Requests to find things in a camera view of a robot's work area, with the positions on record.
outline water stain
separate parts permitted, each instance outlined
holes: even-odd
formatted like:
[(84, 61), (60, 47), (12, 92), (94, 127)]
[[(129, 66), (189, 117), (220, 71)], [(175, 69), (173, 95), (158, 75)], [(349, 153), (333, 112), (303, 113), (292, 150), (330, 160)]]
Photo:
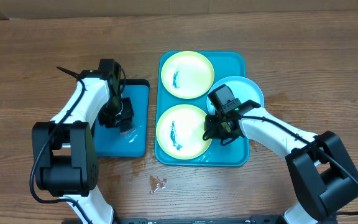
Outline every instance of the water stain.
[[(276, 95), (265, 96), (265, 107), (269, 111), (269, 105), (273, 105), (275, 103), (280, 103), (280, 102), (288, 101), (288, 100), (289, 100), (289, 98), (285, 91), (281, 92), (279, 94), (276, 94)], [(288, 113), (291, 113), (291, 108), (289, 108), (288, 106), (284, 106), (282, 108), (280, 107), (280, 110), (275, 110), (274, 114), (272, 114), (272, 115), (275, 116), (276, 118), (282, 120), (284, 118), (284, 115), (288, 115)]]
[(152, 190), (149, 192), (149, 194), (152, 195), (152, 194), (156, 193), (158, 189), (164, 189), (165, 184), (167, 184), (167, 180), (166, 179), (160, 180), (158, 178), (158, 176), (156, 176), (156, 178), (153, 176), (150, 176), (149, 183), (152, 188)]
[(146, 160), (143, 158), (131, 159), (132, 175), (139, 176), (142, 170), (146, 169)]
[(255, 152), (258, 151), (258, 147), (257, 147), (256, 141), (250, 140), (250, 141), (249, 141), (249, 146), (250, 146), (251, 150), (255, 150)]
[(119, 184), (120, 181), (121, 181), (121, 175), (113, 175), (111, 177), (111, 182), (116, 182), (117, 184)]
[(156, 158), (155, 152), (154, 152), (154, 146), (147, 149), (147, 159), (150, 162), (153, 162), (153, 164), (157, 163), (157, 158)]

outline wood grain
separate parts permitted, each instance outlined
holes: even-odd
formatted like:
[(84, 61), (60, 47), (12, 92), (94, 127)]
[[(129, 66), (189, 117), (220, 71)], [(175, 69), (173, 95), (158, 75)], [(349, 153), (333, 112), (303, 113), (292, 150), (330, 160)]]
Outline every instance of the wood grain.
[(0, 19), (358, 10), (355, 0), (0, 0)]
[[(0, 223), (76, 217), (65, 204), (30, 196), (31, 128), (60, 111), (75, 88), (55, 67), (80, 72), (100, 58), (150, 82), (145, 157), (99, 160), (99, 188), (120, 217), (249, 217), (296, 202), (286, 164), (256, 142), (239, 168), (156, 160), (158, 62), (170, 50), (239, 52), (273, 115), (315, 133), (334, 131), (358, 168), (358, 11), (0, 21)], [(150, 176), (166, 179), (165, 188), (151, 194)], [(358, 210), (358, 199), (346, 208)]]

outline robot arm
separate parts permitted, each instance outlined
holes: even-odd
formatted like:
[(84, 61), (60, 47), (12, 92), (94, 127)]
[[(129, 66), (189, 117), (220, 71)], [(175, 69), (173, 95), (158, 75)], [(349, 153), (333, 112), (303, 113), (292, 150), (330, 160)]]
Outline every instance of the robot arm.
[[(315, 133), (302, 131), (275, 118), (269, 112), (267, 112), (265, 108), (262, 107), (254, 108), (249, 112), (246, 112), (244, 116), (258, 116), (274, 120), (292, 132), (299, 134), (299, 136), (303, 137), (309, 142), (314, 141), (314, 136), (317, 135)], [(261, 143), (280, 156), (282, 159), (285, 159), (285, 156), (291, 153), (292, 149), (301, 149), (306, 146), (305, 143), (297, 140), (283, 129), (269, 122), (255, 119), (241, 119), (239, 124), (245, 137)]]
[[(108, 102), (110, 92), (107, 80), (102, 80), (100, 78), (84, 78), (83, 82), (86, 91), (81, 101), (75, 107), (75, 110), (71, 113), (71, 116), (68, 117), (64, 123), (72, 124), (75, 121), (82, 121), (88, 122), (89, 126), (92, 127), (100, 109)], [(80, 82), (77, 82), (77, 88), (67, 104), (51, 119), (51, 121), (58, 123), (66, 115), (76, 99), (78, 99), (81, 90), (82, 85)]]
[[(114, 210), (103, 199), (97, 187), (99, 164), (93, 145), (91, 127), (98, 118), (100, 125), (119, 128), (126, 132), (132, 128), (131, 100), (121, 98), (120, 76), (122, 68), (114, 60), (102, 59), (98, 70), (83, 70), (75, 74), (64, 68), (65, 73), (80, 78), (73, 96), (64, 108), (50, 122), (37, 122), (32, 130), (34, 161), (41, 153), (50, 131), (60, 125), (47, 147), (43, 150), (39, 163), (34, 166), (35, 181), (41, 190), (48, 190), (52, 196), (69, 198), (78, 202), (85, 214), (77, 206), (67, 202), (87, 223), (86, 215), (93, 223), (111, 224)], [(70, 116), (59, 124), (63, 117), (81, 96)], [(70, 156), (55, 156), (54, 150), (71, 148)]]
[[(293, 127), (276, 117), (272, 116), (265, 108), (254, 108), (249, 112), (245, 113), (244, 116), (258, 116), (271, 119), (288, 128), (294, 133), (299, 134), (302, 138), (306, 139), (309, 142), (314, 141), (314, 137), (317, 136), (315, 133), (302, 131), (296, 127)], [(241, 119), (239, 122), (241, 131), (245, 137), (251, 140), (255, 140), (274, 153), (276, 153), (282, 159), (285, 159), (285, 156), (291, 153), (292, 149), (301, 149), (306, 146), (306, 143), (301, 142), (285, 132), (283, 129), (277, 127), (276, 125), (265, 122), (262, 120), (255, 119)], [(306, 211), (303, 209), (301, 204), (297, 202), (294, 206), (289, 208), (284, 214), (283, 218), (288, 224), (291, 223), (304, 223), (304, 224), (315, 224), (318, 223), (317, 220), (312, 218)]]
[[(225, 145), (225, 139), (247, 137), (286, 160), (299, 202), (283, 214), (285, 223), (324, 222), (358, 197), (358, 171), (334, 133), (317, 135), (295, 128), (254, 101), (241, 103), (226, 85), (213, 90), (208, 98), (217, 114), (206, 116), (204, 140), (220, 139)], [(330, 162), (330, 168), (321, 174), (315, 167), (320, 162)]]

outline teal tray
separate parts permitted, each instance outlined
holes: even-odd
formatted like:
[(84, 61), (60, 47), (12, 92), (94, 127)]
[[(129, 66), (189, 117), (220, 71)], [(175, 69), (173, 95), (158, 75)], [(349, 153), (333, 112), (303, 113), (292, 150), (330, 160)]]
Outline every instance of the teal tray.
[[(204, 95), (190, 100), (177, 98), (171, 95), (162, 85), (161, 69), (165, 61), (178, 51), (165, 53), (160, 59), (160, 70), (158, 73), (157, 90), (157, 112), (155, 125), (161, 115), (169, 108), (180, 104), (195, 105), (208, 113), (206, 108), (206, 97)], [(244, 58), (235, 52), (198, 52), (212, 63), (215, 71), (214, 84), (222, 78), (230, 76), (246, 76), (246, 62)], [(154, 146), (156, 158), (163, 164), (176, 166), (217, 166), (217, 167), (239, 167), (244, 165), (249, 158), (249, 140), (239, 138), (227, 146), (221, 146), (220, 140), (213, 139), (209, 148), (200, 156), (194, 159), (181, 160), (166, 154), (155, 139)]]

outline wooden table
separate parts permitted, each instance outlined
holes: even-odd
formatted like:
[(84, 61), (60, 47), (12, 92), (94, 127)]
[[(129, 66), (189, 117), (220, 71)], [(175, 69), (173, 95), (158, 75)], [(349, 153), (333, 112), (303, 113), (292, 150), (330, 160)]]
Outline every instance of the wooden table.
[[(0, 21), (0, 223), (76, 217), (67, 204), (31, 197), (31, 129), (59, 112), (75, 89), (55, 67), (80, 72), (97, 68), (100, 58), (115, 58), (128, 78), (150, 82), (145, 157), (99, 160), (99, 188), (120, 217), (249, 217), (296, 202), (287, 165), (253, 141), (239, 168), (156, 160), (158, 62), (170, 50), (239, 52), (273, 115), (337, 133), (358, 168), (358, 11)], [(358, 199), (347, 209), (358, 210)]]

